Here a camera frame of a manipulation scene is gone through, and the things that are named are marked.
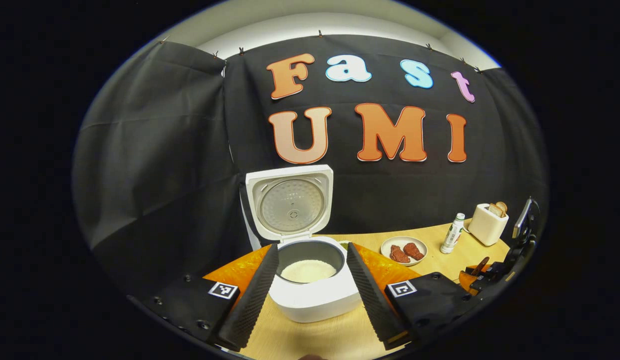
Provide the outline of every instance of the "bottle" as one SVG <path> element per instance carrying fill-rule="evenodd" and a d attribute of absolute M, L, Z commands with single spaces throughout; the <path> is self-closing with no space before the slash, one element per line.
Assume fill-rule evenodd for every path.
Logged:
<path fill-rule="evenodd" d="M 465 214 L 459 212 L 456 214 L 456 219 L 452 225 L 450 225 L 450 229 L 447 231 L 447 235 L 445 236 L 445 240 L 441 245 L 441 253 L 449 254 L 456 246 L 456 243 L 459 241 L 459 237 L 463 232 L 463 220 L 465 220 Z"/>

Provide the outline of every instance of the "plate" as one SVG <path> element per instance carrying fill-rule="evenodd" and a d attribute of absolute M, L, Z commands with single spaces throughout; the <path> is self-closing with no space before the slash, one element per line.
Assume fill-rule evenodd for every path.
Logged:
<path fill-rule="evenodd" d="M 421 253 L 425 256 L 421 260 L 415 260 L 413 257 L 410 257 L 410 262 L 406 263 L 395 261 L 397 264 L 410 267 L 412 265 L 416 265 L 422 262 L 428 256 L 428 246 L 426 246 L 423 241 L 409 236 L 395 236 L 385 240 L 381 245 L 381 254 L 388 259 L 392 259 L 390 257 L 390 249 L 392 248 L 392 245 L 396 245 L 401 248 L 401 250 L 403 250 L 403 246 L 407 245 L 407 243 L 414 243 L 419 249 L 419 251 L 421 251 Z"/>

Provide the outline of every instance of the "black fabric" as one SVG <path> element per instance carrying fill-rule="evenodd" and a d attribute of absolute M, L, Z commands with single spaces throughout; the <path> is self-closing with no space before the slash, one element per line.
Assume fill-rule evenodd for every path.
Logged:
<path fill-rule="evenodd" d="M 303 91 L 272 100 L 274 82 L 269 64 L 309 53 Z M 367 82 L 334 82 L 325 76 L 326 60 L 335 55 L 357 55 L 365 60 L 372 78 Z M 400 68 L 403 59 L 428 66 L 434 86 L 412 87 Z M 460 71 L 476 96 L 470 103 L 451 73 Z M 330 233 L 376 233 L 408 230 L 448 223 L 458 212 L 471 217 L 479 203 L 504 201 L 511 228 L 529 196 L 547 209 L 548 171 L 545 148 L 536 119 L 524 97 L 501 69 L 477 73 L 446 54 L 394 39 L 358 35 L 328 35 L 289 39 L 247 50 L 227 59 L 225 116 L 234 162 L 242 176 L 253 171 L 301 166 L 276 153 L 268 117 L 282 111 L 297 112 L 294 141 L 297 148 L 312 145 L 310 121 L 303 112 L 330 107 L 328 150 L 315 164 L 334 170 Z M 380 161 L 357 159 L 362 149 L 362 119 L 355 112 L 361 103 L 378 103 L 396 123 L 403 107 L 425 110 L 424 148 L 428 159 L 406 162 L 398 156 Z M 451 129 L 447 114 L 467 120 L 467 161 L 449 162 Z M 247 199 L 243 199 L 246 213 Z"/>
<path fill-rule="evenodd" d="M 251 251 L 223 123 L 224 61 L 178 43 L 140 50 L 81 126 L 73 195 L 84 237 L 145 299 Z"/>

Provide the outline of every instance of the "table surface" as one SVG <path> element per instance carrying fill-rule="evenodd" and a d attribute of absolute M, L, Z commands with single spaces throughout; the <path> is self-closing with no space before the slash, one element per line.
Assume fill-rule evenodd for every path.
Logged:
<path fill-rule="evenodd" d="M 470 221 L 465 220 L 465 228 Z M 492 246 L 484 246 L 463 231 L 454 250 L 448 254 L 441 253 L 439 248 L 449 227 L 450 223 L 445 223 L 413 230 L 322 236 L 360 244 L 374 251 L 379 251 L 383 241 L 391 237 L 419 239 L 428 246 L 428 254 L 409 269 L 421 275 L 440 272 L 456 283 L 459 272 L 465 267 L 478 264 L 486 256 L 490 256 L 490 262 L 502 262 L 509 251 L 508 245 L 502 240 Z M 385 350 L 362 304 L 340 316 L 301 324 L 285 317 L 267 296 L 248 346 L 240 354 L 256 360 L 298 360 L 307 354 L 317 354 L 328 360 L 371 360 L 401 348 L 403 346 Z"/>

